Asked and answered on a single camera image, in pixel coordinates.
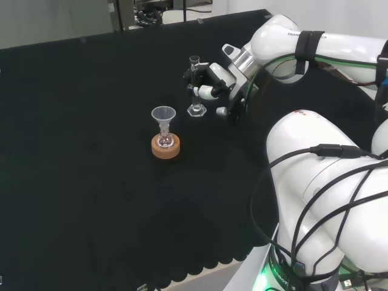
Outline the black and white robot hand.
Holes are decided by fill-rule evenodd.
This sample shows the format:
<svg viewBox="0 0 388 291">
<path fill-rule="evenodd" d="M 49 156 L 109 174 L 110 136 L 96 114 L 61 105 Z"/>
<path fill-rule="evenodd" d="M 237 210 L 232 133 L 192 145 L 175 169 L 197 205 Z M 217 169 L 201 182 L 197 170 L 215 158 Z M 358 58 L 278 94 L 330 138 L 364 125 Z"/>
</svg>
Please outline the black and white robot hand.
<svg viewBox="0 0 388 291">
<path fill-rule="evenodd" d="M 248 91 L 249 81 L 234 66 L 228 71 L 213 62 L 199 62 L 192 64 L 183 74 L 187 84 L 187 93 L 192 97 L 192 104 L 187 112 L 192 117 L 202 117 L 207 109 L 202 101 L 214 101 L 227 98 L 229 103 L 225 107 L 218 107 L 216 115 L 227 120 L 229 124 L 237 125 L 243 120 L 247 109 L 248 97 L 258 91 L 254 85 Z"/>
</svg>

